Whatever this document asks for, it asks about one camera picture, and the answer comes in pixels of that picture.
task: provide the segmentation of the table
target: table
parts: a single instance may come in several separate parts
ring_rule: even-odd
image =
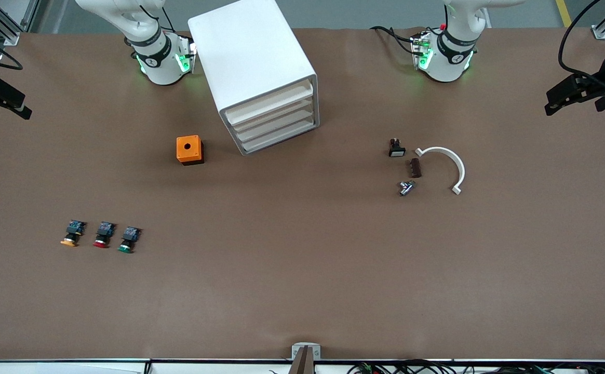
[[[240,156],[202,74],[158,87],[121,35],[21,36],[0,76],[0,358],[605,359],[605,113],[546,117],[562,29],[489,29],[436,83],[383,33],[295,30],[321,127]],[[605,43],[578,29],[571,66]],[[176,137],[207,161],[183,167]],[[409,149],[445,146],[466,164]],[[78,248],[58,242],[89,222]],[[136,253],[91,246],[102,221]]]

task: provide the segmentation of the white semicircular bracket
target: white semicircular bracket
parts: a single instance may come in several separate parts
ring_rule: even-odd
[[[425,149],[425,151],[421,150],[421,149],[416,149],[415,153],[418,154],[418,156],[423,156],[423,154],[427,154],[429,152],[438,152],[438,153],[442,153],[445,156],[448,156],[449,158],[452,159],[452,161],[454,161],[454,163],[457,165],[457,168],[459,169],[459,180],[457,180],[457,183],[452,187],[452,191],[455,194],[458,194],[460,192],[462,192],[462,190],[459,188],[459,185],[462,184],[462,182],[464,182],[464,177],[466,176],[466,168],[464,168],[464,163],[462,162],[462,159],[459,158],[459,156],[457,156],[456,153],[450,151],[447,148],[443,148],[443,147],[430,147],[428,149]]]

